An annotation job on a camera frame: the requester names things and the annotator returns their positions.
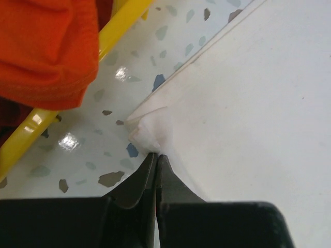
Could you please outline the cream white t shirt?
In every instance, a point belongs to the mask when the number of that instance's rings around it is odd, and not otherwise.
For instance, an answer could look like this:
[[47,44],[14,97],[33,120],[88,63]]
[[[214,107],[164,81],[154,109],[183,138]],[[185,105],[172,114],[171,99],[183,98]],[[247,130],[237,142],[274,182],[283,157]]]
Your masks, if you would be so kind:
[[253,1],[127,119],[211,201],[265,201],[330,247],[330,1]]

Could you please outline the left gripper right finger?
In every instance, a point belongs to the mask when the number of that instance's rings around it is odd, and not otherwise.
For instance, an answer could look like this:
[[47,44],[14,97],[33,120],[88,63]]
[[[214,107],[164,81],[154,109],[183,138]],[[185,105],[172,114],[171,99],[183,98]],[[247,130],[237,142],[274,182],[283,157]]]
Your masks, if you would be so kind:
[[194,217],[204,200],[192,192],[175,174],[167,156],[157,163],[157,223],[161,247],[180,247],[199,239],[201,226]]

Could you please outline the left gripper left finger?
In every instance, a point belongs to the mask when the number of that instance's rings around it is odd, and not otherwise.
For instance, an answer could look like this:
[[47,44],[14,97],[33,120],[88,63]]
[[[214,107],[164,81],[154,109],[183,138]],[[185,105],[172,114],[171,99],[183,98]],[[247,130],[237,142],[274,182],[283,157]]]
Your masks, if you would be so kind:
[[153,247],[155,234],[157,154],[105,195],[109,200],[103,247]]

